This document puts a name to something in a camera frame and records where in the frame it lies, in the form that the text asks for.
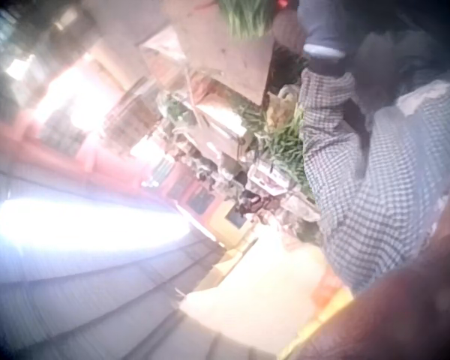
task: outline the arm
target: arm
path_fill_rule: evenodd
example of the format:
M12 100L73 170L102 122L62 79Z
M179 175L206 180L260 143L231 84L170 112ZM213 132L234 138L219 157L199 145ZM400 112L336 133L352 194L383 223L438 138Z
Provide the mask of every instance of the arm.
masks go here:
M328 211L323 208L326 197L362 160L359 136L344 122L344 107L354 88L354 79L343 65L312 59L302 74L304 169L322 213Z

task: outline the produce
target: produce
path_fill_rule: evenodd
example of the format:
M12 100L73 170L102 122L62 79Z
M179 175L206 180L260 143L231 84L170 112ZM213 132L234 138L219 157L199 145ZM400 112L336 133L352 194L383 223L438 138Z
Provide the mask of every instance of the produce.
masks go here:
M259 38L272 26L275 0L217 0L217 3L236 38Z
M284 171L301 185L301 191L313 198L303 167L303 144L299 137L303 112L297 109L292 118L280 129L266 128L265 114L255 106L243 104L238 109L243 125L255 133L261 157L272 161L273 166Z

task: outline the red object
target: red object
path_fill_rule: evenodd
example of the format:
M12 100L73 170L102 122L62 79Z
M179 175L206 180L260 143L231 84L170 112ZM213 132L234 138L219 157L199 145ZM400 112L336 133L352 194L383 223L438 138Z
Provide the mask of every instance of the red object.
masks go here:
M277 6L279 10L286 8L288 5L288 0L277 0Z

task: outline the bright light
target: bright light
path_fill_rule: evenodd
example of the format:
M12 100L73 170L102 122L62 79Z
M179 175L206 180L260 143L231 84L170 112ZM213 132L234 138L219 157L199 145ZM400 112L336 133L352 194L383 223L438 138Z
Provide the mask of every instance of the bright light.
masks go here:
M44 123L72 97L76 100L70 120L73 126L84 131L98 129L114 104L102 88L87 80L78 68L72 67L50 83L46 96L35 110L35 118Z
M0 209L0 233L19 248L136 250L177 241L189 231L179 214L118 205L12 199Z
M151 161L163 158L165 151L155 141L144 137L130 150L130 155Z
M83 75L78 69L72 67L66 70L50 83L48 92L34 112L34 117L39 122L44 123L55 110L59 109L66 100L71 98L76 88L80 87L84 82Z
M207 146L210 150L212 150L217 156L221 156L221 153L218 151L218 149L213 145L211 142L207 142Z
M86 52L86 53L83 55L83 60L85 60L86 62L90 62L91 60L93 60L92 54L90 54L90 52Z
M23 79L27 70L29 69L30 63L32 62L33 58L33 55L30 55L26 61L16 58L15 60L13 60L12 64L5 72L15 80L20 81Z

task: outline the window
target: window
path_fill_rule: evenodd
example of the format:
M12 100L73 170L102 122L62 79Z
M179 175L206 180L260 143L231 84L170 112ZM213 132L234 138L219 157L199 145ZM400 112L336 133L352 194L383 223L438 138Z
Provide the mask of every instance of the window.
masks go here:
M193 180L194 178L190 176L185 176L184 178L178 179L167 193L167 196L172 200L180 200Z
M188 201L187 205L196 212L198 215L203 215L209 208L209 206L215 200L215 196L212 195L207 189L202 187L200 191L195 193Z
M241 229L247 222L245 216L241 216L238 211L236 211L235 206L233 206L225 217L230 223L235 225L237 229Z

